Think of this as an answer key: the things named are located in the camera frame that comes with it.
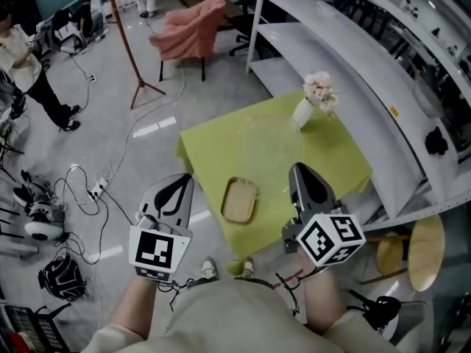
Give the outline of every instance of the vase with flowers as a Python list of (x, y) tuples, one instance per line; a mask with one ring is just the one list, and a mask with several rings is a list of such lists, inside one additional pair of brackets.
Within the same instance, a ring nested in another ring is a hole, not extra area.
[(302, 88), (304, 89), (304, 98), (297, 105), (292, 116), (292, 119), (299, 128), (305, 126), (316, 106), (319, 106), (320, 110), (325, 114), (333, 115), (334, 107), (337, 106), (338, 100), (333, 93), (329, 73), (322, 71), (307, 75), (304, 78)]

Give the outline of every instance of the electrical outlet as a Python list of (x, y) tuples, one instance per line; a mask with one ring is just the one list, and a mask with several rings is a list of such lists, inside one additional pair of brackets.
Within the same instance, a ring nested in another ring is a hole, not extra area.
[(108, 182), (106, 181), (106, 179), (101, 178), (98, 182), (95, 183), (95, 185), (90, 191), (92, 195), (95, 196), (95, 199), (99, 198), (103, 193), (103, 190), (100, 188), (100, 185), (102, 185), (103, 188), (106, 188), (108, 186)]

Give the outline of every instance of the white vase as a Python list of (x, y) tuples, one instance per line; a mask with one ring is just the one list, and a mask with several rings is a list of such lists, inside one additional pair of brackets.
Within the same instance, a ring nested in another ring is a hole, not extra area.
[(291, 117), (299, 128), (303, 128), (308, 120), (311, 118), (314, 111), (314, 106), (306, 99), (302, 101), (294, 109), (293, 116)]

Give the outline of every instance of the black pants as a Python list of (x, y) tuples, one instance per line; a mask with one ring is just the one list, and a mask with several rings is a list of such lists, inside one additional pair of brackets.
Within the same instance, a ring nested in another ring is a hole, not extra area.
[(60, 128), (67, 127), (71, 116), (71, 108), (67, 104), (60, 104), (43, 69), (41, 69), (38, 79), (29, 89), (28, 94), (43, 106), (44, 111), (56, 126)]
[[(260, 284), (260, 285), (265, 285), (270, 289), (273, 289), (272, 285), (263, 280), (263, 279), (246, 279), (245, 277), (234, 277), (234, 279), (241, 279), (242, 281), (247, 281), (247, 282), (254, 282), (255, 284)], [(215, 282), (217, 281), (217, 277), (211, 277), (210, 279), (206, 279), (202, 277), (201, 279), (198, 279), (194, 281), (191, 285), (188, 286), (188, 289), (191, 289), (194, 286), (202, 285), (202, 284), (208, 284), (209, 282)]]

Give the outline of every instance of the pink armchair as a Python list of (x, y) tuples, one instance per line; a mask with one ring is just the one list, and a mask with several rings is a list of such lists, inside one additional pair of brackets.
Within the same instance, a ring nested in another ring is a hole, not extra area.
[(224, 15), (225, 0), (204, 0), (194, 7), (168, 12), (165, 28), (149, 37), (160, 52), (160, 78), (164, 60), (201, 58), (202, 81), (205, 81), (205, 57), (214, 52), (218, 25)]

